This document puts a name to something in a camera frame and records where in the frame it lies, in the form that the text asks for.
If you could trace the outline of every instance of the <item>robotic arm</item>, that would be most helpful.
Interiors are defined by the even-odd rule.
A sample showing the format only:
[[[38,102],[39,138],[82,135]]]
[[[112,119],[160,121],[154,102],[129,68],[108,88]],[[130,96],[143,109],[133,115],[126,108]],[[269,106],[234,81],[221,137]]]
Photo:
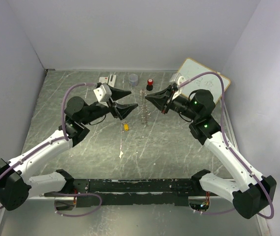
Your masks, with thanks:
[[[172,85],[163,91],[147,95],[146,99],[163,114],[173,110],[180,116],[191,119],[189,129],[193,137],[219,158],[235,182],[219,178],[206,170],[192,178],[196,177],[199,180],[199,187],[203,190],[233,203],[235,209],[244,218],[249,219],[269,204],[267,195],[273,200],[277,183],[272,176],[264,177],[256,170],[221,132],[221,126],[211,116],[215,108],[211,92],[199,89],[186,98],[182,95],[181,86],[185,82],[181,74],[174,74],[171,79]]]
[[[94,93],[98,102],[91,105],[81,97],[69,99],[64,111],[68,140],[64,138],[60,126],[49,138],[22,155],[7,162],[0,159],[0,176],[7,172],[0,177],[0,203],[7,210],[18,208],[32,196],[47,192],[70,192],[73,189],[74,179],[64,170],[43,176],[33,175],[51,158],[80,143],[90,131],[85,125],[108,113],[122,120],[138,106],[138,104],[118,104],[116,100],[131,92],[112,88],[107,84],[97,84]]]

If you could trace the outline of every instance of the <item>floor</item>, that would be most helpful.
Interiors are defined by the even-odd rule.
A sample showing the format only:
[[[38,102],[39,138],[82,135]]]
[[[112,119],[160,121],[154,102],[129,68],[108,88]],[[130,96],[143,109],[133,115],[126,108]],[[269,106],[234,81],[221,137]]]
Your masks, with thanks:
[[[61,101],[70,86],[98,82],[100,76],[108,76],[109,73],[117,75],[116,88],[132,91],[131,95],[119,100],[121,104],[139,103],[140,89],[145,89],[149,78],[154,80],[151,92],[166,88],[173,74],[135,72],[139,75],[139,84],[132,88],[128,82],[128,75],[132,72],[49,71],[24,151],[42,142],[61,124]],[[86,87],[76,88],[71,96],[80,96],[88,104],[96,101],[94,92]],[[91,131],[84,141],[49,161],[37,174],[64,169],[75,178],[185,178],[208,169],[219,177],[231,177],[221,162],[193,138],[188,123],[178,114],[170,111],[163,115],[149,102],[147,106],[150,115],[146,126],[141,122],[140,107],[125,119],[129,131],[123,130],[120,120],[108,115],[104,122],[89,126]],[[217,105],[213,116],[219,120],[220,105]]]

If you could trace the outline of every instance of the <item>gray marble surface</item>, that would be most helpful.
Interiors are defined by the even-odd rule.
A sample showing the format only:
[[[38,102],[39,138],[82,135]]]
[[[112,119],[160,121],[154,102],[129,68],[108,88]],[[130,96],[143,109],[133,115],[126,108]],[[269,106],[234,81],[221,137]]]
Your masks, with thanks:
[[[135,72],[138,86],[132,88],[128,75],[132,72],[49,71],[41,90],[24,151],[46,139],[61,124],[61,102],[67,89],[81,82],[98,82],[100,76],[117,75],[115,87],[131,90],[132,94],[119,103],[139,103],[140,89],[148,78],[154,80],[152,92],[169,84],[173,72]],[[92,89],[76,88],[69,97],[80,96],[88,104],[96,101]],[[88,136],[76,147],[51,159],[38,175],[64,169],[75,178],[185,178],[208,169],[219,177],[231,175],[221,162],[202,147],[189,132],[188,123],[175,112],[163,115],[149,102],[149,122],[141,123],[141,108],[136,108],[125,120],[130,130],[124,131],[122,122],[110,114],[104,122],[89,126]],[[220,117],[220,105],[213,112]]]

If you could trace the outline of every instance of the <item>red cap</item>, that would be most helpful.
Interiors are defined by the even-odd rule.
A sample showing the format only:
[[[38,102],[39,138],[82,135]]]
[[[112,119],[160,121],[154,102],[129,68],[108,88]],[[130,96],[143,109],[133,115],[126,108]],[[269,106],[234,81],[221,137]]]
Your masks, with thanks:
[[[152,79],[148,79],[148,85],[153,85],[153,80]]]

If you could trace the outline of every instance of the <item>yellow object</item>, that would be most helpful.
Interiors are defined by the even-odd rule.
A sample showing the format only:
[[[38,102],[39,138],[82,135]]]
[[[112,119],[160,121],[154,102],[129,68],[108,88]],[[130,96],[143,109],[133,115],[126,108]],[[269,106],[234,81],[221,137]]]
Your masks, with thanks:
[[[125,131],[128,131],[128,130],[129,130],[129,125],[128,125],[126,122],[124,122],[124,130],[125,130]]]

